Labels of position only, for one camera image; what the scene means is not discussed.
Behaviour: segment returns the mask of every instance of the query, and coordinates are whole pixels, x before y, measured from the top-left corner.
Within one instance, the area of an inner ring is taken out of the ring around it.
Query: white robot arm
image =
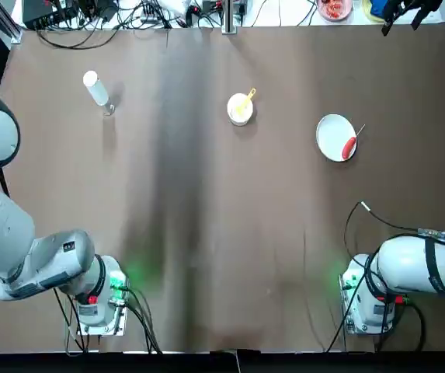
[[[20,130],[0,100],[0,168],[16,156]],[[0,191],[0,299],[24,299],[59,287],[78,301],[78,315],[90,334],[124,328],[127,279],[111,256],[95,254],[81,230],[37,239],[33,219]]]
[[[346,330],[380,334],[383,326],[386,332],[395,317],[395,304],[384,303],[386,295],[445,295],[445,232],[419,229],[385,241],[374,254],[355,255],[339,283]]]

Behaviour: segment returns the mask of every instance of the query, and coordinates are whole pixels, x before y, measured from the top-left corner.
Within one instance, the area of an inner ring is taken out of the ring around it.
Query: wire
[[[72,316],[74,315],[74,312],[72,311],[72,307],[70,308],[70,325],[72,324]],[[80,355],[82,355],[82,354],[84,354],[84,349],[82,349],[81,348],[81,352],[79,352],[79,353],[77,353],[77,354],[71,354],[69,351],[68,351],[68,342],[70,341],[70,326],[68,326],[66,329],[67,329],[67,341],[66,341],[66,343],[65,343],[65,353],[67,354],[67,356],[69,356],[69,357],[76,357],[76,356],[80,356]],[[88,335],[88,341],[87,341],[87,346],[86,346],[86,350],[88,349],[88,346],[89,346],[89,335]]]
[[[133,295],[133,297],[137,303],[137,307],[140,309],[140,314],[141,314],[142,318],[146,319],[148,327],[149,327],[148,332],[149,332],[149,339],[151,341],[151,345],[153,347],[155,347],[155,349],[158,352],[160,350],[160,347],[158,346],[158,341],[157,341],[157,338],[155,335],[155,331],[153,329],[153,319],[151,318],[151,309],[150,309],[150,305],[148,304],[148,301],[146,300],[146,297],[144,296],[144,294],[141,291],[137,290],[137,292],[140,294],[141,298],[143,299],[144,303],[146,304],[146,309],[148,310],[148,313],[146,313],[144,311],[144,308],[142,307],[141,302],[139,302],[139,299],[137,298],[133,289],[128,288],[127,291]]]
[[[384,302],[384,310],[383,310],[383,320],[381,322],[381,332],[379,335],[379,342],[377,343],[377,346],[374,346],[374,349],[376,352],[381,352],[381,349],[383,348],[383,344],[385,342],[385,338],[384,338],[384,328],[386,326],[386,322],[387,322],[387,317],[388,317],[388,300],[386,299]]]
[[[312,12],[312,15],[310,16],[310,19],[308,20],[308,25],[307,26],[310,26],[311,24],[312,24],[312,20],[313,20],[313,18],[314,18],[314,14],[315,14],[315,12],[317,12],[317,6],[315,7],[315,9],[314,9],[314,11]]]
[[[235,356],[236,356],[236,364],[238,365],[238,373],[241,373],[241,367],[239,366],[238,350],[236,350]]]
[[[277,11],[278,11],[278,15],[279,15],[279,27],[281,27],[281,25],[283,24],[283,21],[282,21],[282,19],[281,19],[281,0],[278,0],[278,8],[277,8]]]
[[[312,11],[315,12],[315,10],[317,10],[317,5],[314,2],[311,2],[311,4],[312,4],[312,6],[308,10],[307,15],[297,24],[297,26],[301,25],[301,23],[308,18],[308,16],[312,13]]]
[[[356,264],[358,264],[359,266],[361,266],[363,269],[366,270],[366,266],[364,264],[362,264],[361,262],[359,262],[357,259],[355,259],[355,256],[353,256],[352,253],[349,251],[348,244],[346,243],[346,232],[348,231],[349,221],[352,218],[353,212],[355,212],[356,208],[359,207],[362,203],[363,202],[361,200],[359,200],[355,204],[355,206],[353,206],[352,210],[350,210],[350,212],[348,214],[348,218],[346,218],[345,228],[343,229],[343,245],[345,246],[345,250],[348,253],[350,259],[353,260]],[[386,283],[384,282],[384,280],[381,278],[381,276],[379,274],[377,274],[376,272],[372,272],[371,269],[370,269],[370,272],[372,274],[374,274],[383,283],[383,285],[386,287],[386,289],[388,289],[388,286],[386,285]]]
[[[400,229],[401,231],[406,231],[406,232],[417,232],[418,231],[416,228],[408,228],[408,227],[404,227],[402,225],[392,224],[389,221],[385,221],[383,218],[380,218],[379,216],[377,216],[370,208],[368,208],[367,211],[369,211],[369,214],[374,216],[378,221],[380,221],[381,223],[385,223],[389,227],[392,227],[395,229]]]
[[[343,318],[341,319],[341,323],[339,324],[338,329],[336,330],[336,333],[335,333],[334,337],[332,338],[331,343],[329,344],[329,347],[325,351],[326,353],[328,353],[332,349],[332,345],[338,339],[339,332],[341,331],[341,329],[343,328],[343,325],[345,324],[346,317],[348,316],[349,309],[352,308],[352,304],[353,304],[353,300],[355,299],[355,295],[356,295],[356,293],[359,290],[360,284],[362,284],[362,281],[365,279],[365,274],[366,274],[366,272],[364,271],[363,274],[362,274],[362,277],[359,280],[359,283],[357,284],[357,286],[355,288],[355,291],[353,291],[352,297],[349,300],[348,307],[346,307],[345,314],[343,315]]]
[[[75,313],[75,318],[77,319],[77,331],[81,336],[82,346],[84,347],[84,337],[82,336],[81,320],[79,319],[79,314],[77,312],[77,309],[75,309],[74,302],[72,301],[72,298],[70,298],[70,295],[68,295],[68,294],[66,294],[66,295],[67,295],[68,301],[70,302],[70,306],[72,307],[72,310]],[[83,352],[88,352],[88,347],[89,347],[89,335],[88,335],[88,343],[87,343],[86,347],[83,348],[83,350],[84,350]]]
[[[155,338],[151,335],[150,330],[148,328],[148,326],[144,323],[144,317],[142,314],[140,314],[129,302],[126,302],[126,307],[128,309],[130,309],[131,312],[134,313],[134,315],[137,317],[137,319],[139,320],[139,322],[141,323],[141,325],[143,326],[143,330],[144,330],[144,337],[146,339],[147,342],[147,346],[148,346],[148,340],[151,343],[151,345],[153,346],[153,348],[155,349],[155,352],[157,354],[162,354],[162,351],[160,350],[160,348],[158,347],[158,344],[156,343]]]
[[[256,20],[257,20],[257,19],[259,18],[259,16],[260,16],[260,11],[262,10],[263,6],[265,5],[265,3],[266,3],[267,1],[268,1],[268,0],[263,0],[263,3],[262,3],[261,6],[260,6],[259,12],[256,13],[255,21],[253,21],[253,24],[252,24],[250,27],[254,27],[254,25],[255,25],[255,23],[256,23]]]
[[[67,324],[67,327],[69,328],[69,333],[70,333],[71,321],[68,320],[67,314],[65,313],[65,310],[64,310],[64,306],[61,304],[60,297],[58,296],[57,290],[56,290],[55,288],[53,288],[53,293],[54,293],[54,296],[56,297],[56,299],[57,299],[57,301],[58,301],[58,305],[60,306],[61,314],[64,316],[65,323]],[[84,348],[84,339],[82,339],[82,334],[81,334],[82,345],[79,344],[79,342],[78,342],[76,339],[74,339],[74,341],[75,341],[75,344],[77,344],[77,347],[79,347],[79,349],[80,349],[83,353],[84,353],[84,352],[87,352],[87,350]]]
[[[421,309],[414,302],[409,302],[407,304],[407,307],[414,309],[414,311],[415,311],[415,313],[417,313],[417,316],[419,317],[419,321],[421,323],[419,342],[417,343],[417,347],[414,350],[414,352],[420,352],[420,351],[422,351],[422,349],[424,348],[424,345],[426,344],[426,319],[424,319],[424,315],[423,315]]]
[[[6,194],[8,198],[10,198],[10,192],[8,191],[8,186],[6,185],[5,173],[3,172],[3,168],[0,167],[0,185],[3,189],[3,193]]]
[[[149,27],[145,27],[144,29],[142,29],[141,27],[144,25],[145,22],[143,22],[140,26],[135,27],[132,22],[135,21],[136,19],[139,19],[140,17],[136,17],[134,18],[134,14],[135,12],[142,8],[144,5],[146,4],[146,2],[141,1],[138,5],[136,5],[134,8],[130,9],[132,10],[131,14],[128,15],[126,17],[126,19],[122,19],[120,16],[120,13],[117,13],[117,19],[119,20],[119,23],[112,28],[112,30],[115,30],[112,34],[111,37],[109,37],[107,40],[105,40],[104,42],[100,43],[100,44],[96,44],[96,45],[92,45],[92,46],[84,46],[83,44],[85,42],[87,42],[91,36],[94,34],[94,32],[96,31],[96,28],[98,26],[99,21],[96,21],[96,24],[92,30],[92,32],[80,43],[74,44],[74,45],[64,45],[64,44],[58,44],[53,42],[52,40],[49,40],[47,37],[45,37],[42,32],[40,30],[37,30],[37,35],[38,37],[46,44],[51,45],[52,47],[56,47],[56,48],[60,48],[60,49],[67,49],[67,50],[72,50],[72,51],[86,51],[86,50],[90,50],[90,49],[95,49],[95,48],[99,48],[102,47],[106,44],[108,44],[118,33],[118,31],[120,30],[120,28],[124,28],[124,29],[134,29],[134,30],[147,30],[149,28],[155,27],[157,26],[160,22],[163,23],[163,26],[166,29],[170,29],[172,28],[170,22],[173,20],[176,20],[177,17],[175,17],[174,19],[166,19],[163,15],[163,11],[162,11],[162,7],[159,5],[157,0],[153,0],[152,3],[149,3],[148,5],[151,6],[155,13],[157,14],[157,17],[160,19],[159,23],[155,23],[152,26]]]

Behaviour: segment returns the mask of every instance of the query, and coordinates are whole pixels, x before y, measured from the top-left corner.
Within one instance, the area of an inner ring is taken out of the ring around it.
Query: electronic equipment
[[[203,13],[210,13],[216,9],[222,9],[221,0],[203,0],[201,3]],[[248,0],[234,0],[234,14],[246,15],[248,10]]]
[[[139,20],[141,23],[159,23],[160,19],[158,18],[157,11],[152,4],[145,3],[143,5],[143,9],[141,10],[141,15],[139,16]]]
[[[77,0],[77,3],[87,19],[101,17],[110,20],[119,9],[114,0]]]
[[[51,0],[22,0],[22,21],[30,30],[42,30],[57,25],[77,16],[77,7],[73,0],[55,0],[61,5],[58,11]]]

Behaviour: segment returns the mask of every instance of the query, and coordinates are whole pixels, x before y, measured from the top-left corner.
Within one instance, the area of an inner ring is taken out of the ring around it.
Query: white bowl
[[[236,108],[241,105],[246,99],[246,94],[236,93],[228,101],[228,116],[231,123],[235,126],[244,126],[248,123],[253,115],[253,102],[249,100],[246,108],[242,110],[242,115],[239,115]]]
[[[334,162],[345,162],[352,158],[356,150],[356,141],[347,159],[343,159],[342,150],[346,142],[355,137],[355,129],[352,124],[341,115],[328,114],[318,122],[315,131],[318,148],[323,155]]]

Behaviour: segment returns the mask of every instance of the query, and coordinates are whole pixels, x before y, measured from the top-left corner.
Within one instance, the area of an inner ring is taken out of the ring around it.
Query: brown table
[[[119,103],[109,119],[82,85],[89,69]],[[254,121],[231,126],[228,97],[253,86]],[[119,259],[147,293],[165,350],[321,350],[340,320],[355,202],[445,229],[443,24],[389,37],[376,26],[120,32],[91,51],[26,33],[0,95],[22,129],[6,170],[12,197],[38,235],[84,228]],[[349,162],[315,144],[326,113],[367,124]],[[372,252],[391,233],[359,211],[351,250]],[[445,299],[414,299],[426,349],[445,350]],[[100,349],[143,350],[131,320]],[[62,350],[63,329],[51,292],[0,303],[0,350]],[[410,350],[417,337],[407,311],[386,349]]]

